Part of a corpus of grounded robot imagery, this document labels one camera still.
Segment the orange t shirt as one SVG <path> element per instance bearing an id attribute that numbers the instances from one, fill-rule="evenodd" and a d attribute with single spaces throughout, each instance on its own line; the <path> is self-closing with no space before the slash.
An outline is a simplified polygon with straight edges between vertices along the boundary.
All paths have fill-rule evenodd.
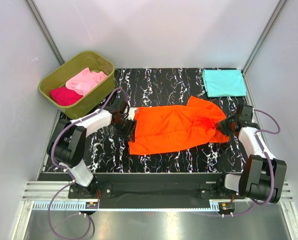
<path id="1" fill-rule="evenodd" d="M 207 143 L 226 143 L 229 137 L 216 124 L 226 118 L 214 103 L 191 96 L 186 105 L 140 107 L 132 155 L 178 152 Z"/>

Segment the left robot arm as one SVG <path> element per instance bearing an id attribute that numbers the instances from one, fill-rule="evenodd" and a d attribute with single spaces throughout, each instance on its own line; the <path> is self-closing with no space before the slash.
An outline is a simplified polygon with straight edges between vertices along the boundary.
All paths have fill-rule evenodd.
<path id="1" fill-rule="evenodd" d="M 126 100 L 117 98 L 111 105 L 102 106 L 84 117 L 57 122 L 48 143 L 47 154 L 55 166 L 66 170 L 73 177 L 71 193 L 91 198 L 100 192 L 96 177 L 83 160 L 87 137 L 104 127 L 112 126 L 120 137 L 135 142 L 137 111 L 138 108 L 131 108 Z"/>

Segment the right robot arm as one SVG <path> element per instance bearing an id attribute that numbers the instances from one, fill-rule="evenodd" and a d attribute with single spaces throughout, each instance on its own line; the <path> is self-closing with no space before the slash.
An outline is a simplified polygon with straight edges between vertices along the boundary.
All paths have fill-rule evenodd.
<path id="1" fill-rule="evenodd" d="M 248 160 L 241 175 L 223 173 L 216 183 L 216 194 L 227 198 L 239 194 L 258 205 L 279 202 L 287 171 L 287 164 L 277 159 L 268 149 L 262 133 L 277 135 L 281 128 L 270 131 L 254 122 L 256 112 L 250 105 L 239 105 L 235 114 L 217 124 L 217 129 L 228 137 L 236 136 L 243 145 Z"/>

